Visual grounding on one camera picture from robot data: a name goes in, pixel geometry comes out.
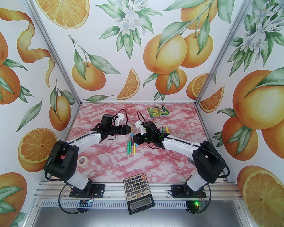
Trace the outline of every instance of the wall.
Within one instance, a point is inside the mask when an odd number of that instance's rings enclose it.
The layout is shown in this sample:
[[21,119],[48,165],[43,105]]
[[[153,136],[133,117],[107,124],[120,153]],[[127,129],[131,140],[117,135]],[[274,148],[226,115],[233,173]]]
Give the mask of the wall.
[[[90,102],[193,102],[199,81],[194,94],[191,85],[187,91],[188,85],[209,72],[242,4],[233,0],[29,2],[81,100]],[[160,42],[166,44],[156,60],[156,36],[161,33]]]
[[[44,180],[51,148],[66,138],[78,109],[22,4],[0,3],[1,227],[22,225],[36,187]],[[55,93],[56,84],[61,92]]]
[[284,223],[283,9],[278,0],[253,2],[198,106],[228,179],[264,227]]

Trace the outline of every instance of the calculator display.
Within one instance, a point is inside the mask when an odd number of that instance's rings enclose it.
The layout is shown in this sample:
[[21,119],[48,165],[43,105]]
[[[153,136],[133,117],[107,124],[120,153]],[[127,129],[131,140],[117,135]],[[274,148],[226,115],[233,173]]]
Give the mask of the calculator display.
[[152,203],[152,201],[151,201],[151,199],[148,197],[148,198],[139,200],[139,201],[137,201],[137,202],[131,203],[131,204],[130,204],[130,207],[131,207],[132,210],[134,210],[134,209],[136,209],[136,208],[139,208],[139,207],[148,205],[148,204],[150,204],[150,203]]

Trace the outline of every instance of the orange slice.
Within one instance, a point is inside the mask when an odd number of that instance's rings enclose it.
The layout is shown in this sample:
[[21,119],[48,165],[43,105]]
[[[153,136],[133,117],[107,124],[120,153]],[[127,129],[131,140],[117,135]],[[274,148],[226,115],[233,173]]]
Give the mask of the orange slice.
[[28,132],[22,138],[18,148],[21,166],[29,172],[42,170],[56,141],[54,132],[47,128]]
[[125,100],[134,96],[140,87],[140,81],[133,68],[130,69],[126,83],[117,96],[117,100]]
[[81,27],[89,15],[89,0],[35,0],[41,11],[60,27]]
[[267,170],[249,175],[243,189],[244,201],[258,226],[284,225],[284,186]]
[[194,78],[186,89],[186,94],[190,99],[196,99],[206,78],[208,76],[208,73],[203,73],[196,78]]
[[221,87],[211,97],[200,102],[199,105],[204,112],[211,113],[218,108],[223,98],[224,88],[225,86]]

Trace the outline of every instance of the masking tape roll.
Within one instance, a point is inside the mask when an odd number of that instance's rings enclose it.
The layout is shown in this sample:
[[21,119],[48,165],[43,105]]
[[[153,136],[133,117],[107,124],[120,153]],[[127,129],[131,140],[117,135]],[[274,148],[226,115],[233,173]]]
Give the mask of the masking tape roll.
[[89,159],[86,156],[81,156],[77,160],[77,165],[80,167],[86,167],[89,164]]

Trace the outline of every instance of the metal bracket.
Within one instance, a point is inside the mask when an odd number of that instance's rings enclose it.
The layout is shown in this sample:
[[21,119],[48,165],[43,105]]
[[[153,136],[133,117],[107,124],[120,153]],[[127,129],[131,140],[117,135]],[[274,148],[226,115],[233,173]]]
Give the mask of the metal bracket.
[[180,184],[172,184],[171,185],[171,192],[174,199],[184,199],[184,198],[206,198],[206,193],[204,187],[201,187],[198,191],[193,191],[189,187],[186,188]]
[[83,190],[72,188],[69,194],[69,197],[74,198],[102,198],[105,192],[105,184],[92,184],[91,192],[89,195],[86,195]]

